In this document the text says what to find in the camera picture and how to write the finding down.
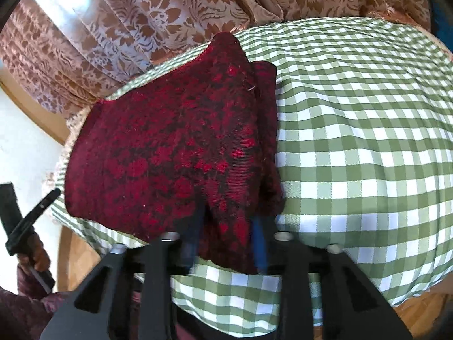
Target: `checkered tablecloth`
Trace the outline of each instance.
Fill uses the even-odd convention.
[[[278,68],[276,163],[286,206],[282,230],[305,243],[339,243],[391,305],[452,270],[453,64],[418,30],[367,18],[306,19],[237,34],[250,61]],[[188,62],[171,59],[110,98]],[[142,242],[68,215],[67,160],[57,177],[57,219],[100,254]],[[314,323],[320,290],[311,277]],[[275,329],[279,278],[246,276],[199,259],[173,277],[173,300],[237,337]]]

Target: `screw head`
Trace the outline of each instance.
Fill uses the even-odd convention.
[[[340,254],[343,252],[343,247],[339,244],[329,244],[326,249],[331,254]]]
[[[290,240],[293,240],[294,236],[287,231],[278,231],[278,233],[275,233],[273,235],[273,238],[275,240],[278,240],[279,242],[288,242]]]
[[[170,231],[169,233],[163,233],[160,236],[160,240],[163,242],[174,242],[175,240],[178,240],[180,238],[180,235],[176,233],[175,231]]]
[[[110,253],[113,254],[123,254],[127,250],[127,247],[124,244],[115,244],[112,249],[110,250]]]

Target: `red floral pattern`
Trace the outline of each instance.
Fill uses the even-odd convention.
[[[253,273],[250,217],[281,212],[276,68],[219,33],[195,60],[95,104],[65,181],[67,211],[150,241],[178,231],[200,193],[199,255]]]

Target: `white floor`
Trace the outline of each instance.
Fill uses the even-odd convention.
[[[46,173],[54,170],[61,148],[0,89],[0,184],[14,184],[23,216],[42,198],[42,182]],[[43,215],[35,230],[52,260],[50,270],[56,278],[61,226]],[[17,260],[7,254],[5,242],[6,235],[0,226],[0,286],[17,292]]]

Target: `curtain fold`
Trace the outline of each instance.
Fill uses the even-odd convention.
[[[430,30],[428,0],[21,0],[0,59],[42,106],[68,117],[220,31],[323,16]]]

